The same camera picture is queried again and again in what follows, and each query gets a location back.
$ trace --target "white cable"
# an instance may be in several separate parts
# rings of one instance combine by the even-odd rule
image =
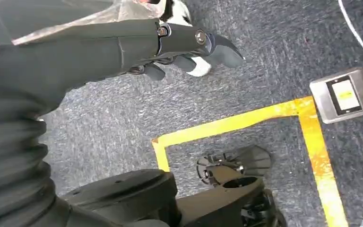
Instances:
[[[342,10],[343,16],[346,20],[346,23],[348,25],[348,27],[350,28],[351,32],[353,33],[354,37],[357,39],[358,43],[361,45],[361,47],[363,47],[363,40],[360,37],[360,35],[357,33],[357,31],[355,30],[353,23],[351,23],[350,17],[348,16],[346,9],[343,5],[343,0],[338,0],[339,1],[339,5],[340,5],[340,9]]]

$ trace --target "yellow floor marking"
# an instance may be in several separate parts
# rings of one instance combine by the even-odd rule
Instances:
[[[297,99],[298,119],[329,227],[348,227],[312,97]]]
[[[250,127],[278,117],[298,116],[310,156],[320,200],[329,227],[347,227],[343,204],[337,190],[322,130],[312,96],[223,118],[152,140],[158,167],[169,172],[166,147]]]

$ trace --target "robotic arm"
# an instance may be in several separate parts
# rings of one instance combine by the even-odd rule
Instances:
[[[8,34],[25,33],[13,30],[19,15],[39,13],[38,21],[26,21],[30,26],[47,23],[44,17],[57,19],[32,9],[42,6],[36,2],[44,3],[44,9],[63,10],[64,17],[72,15],[53,1],[19,0],[21,7],[13,2],[0,1],[0,227],[122,226],[56,196],[50,167],[42,161],[48,148],[38,143],[46,125],[37,118],[56,109],[67,91],[90,81],[124,73],[162,79],[164,72],[154,63],[189,71],[195,67],[193,56],[228,67],[242,64],[243,57],[219,35],[197,27],[159,25],[158,19],[72,26],[16,43]]]

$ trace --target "metal bolt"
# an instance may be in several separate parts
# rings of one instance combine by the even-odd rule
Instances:
[[[198,30],[195,34],[195,38],[198,44],[204,45],[205,41],[207,40],[207,35],[202,30]]]
[[[158,28],[158,35],[159,36],[167,36],[168,35],[168,29],[165,27]]]

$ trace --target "gray carpet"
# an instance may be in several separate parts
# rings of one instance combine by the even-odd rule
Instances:
[[[363,0],[345,0],[363,36]],[[59,194],[105,177],[156,167],[150,140],[204,122],[310,94],[309,82],[363,66],[363,50],[337,0],[187,1],[193,23],[224,34],[247,62],[205,78],[166,68],[160,82],[125,75],[71,91],[44,117],[47,161]],[[350,226],[363,219],[363,117],[323,125]],[[205,189],[194,163],[203,154],[260,145],[276,162],[266,177],[291,227],[326,226],[296,118],[267,121],[169,148],[179,196]]]

